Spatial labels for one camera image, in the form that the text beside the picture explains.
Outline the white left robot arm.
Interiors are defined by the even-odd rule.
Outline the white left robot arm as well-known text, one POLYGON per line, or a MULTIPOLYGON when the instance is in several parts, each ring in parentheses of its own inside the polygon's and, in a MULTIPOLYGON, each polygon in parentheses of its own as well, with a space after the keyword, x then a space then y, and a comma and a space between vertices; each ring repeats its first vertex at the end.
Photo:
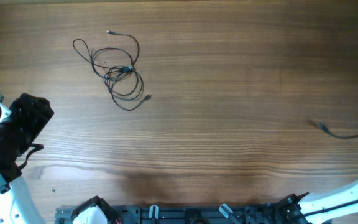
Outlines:
POLYGON ((27 93, 12 102, 7 113, 0 104, 0 223, 43 223, 29 193, 18 157, 42 150, 34 143, 54 112, 45 98, 27 93))

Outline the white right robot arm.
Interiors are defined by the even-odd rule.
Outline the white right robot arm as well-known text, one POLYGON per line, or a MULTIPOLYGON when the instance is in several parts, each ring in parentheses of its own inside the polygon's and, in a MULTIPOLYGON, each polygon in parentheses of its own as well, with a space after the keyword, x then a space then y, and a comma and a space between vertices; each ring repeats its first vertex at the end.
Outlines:
POLYGON ((358 213, 358 180, 329 192, 306 194, 294 202, 276 205, 273 223, 320 224, 358 213))

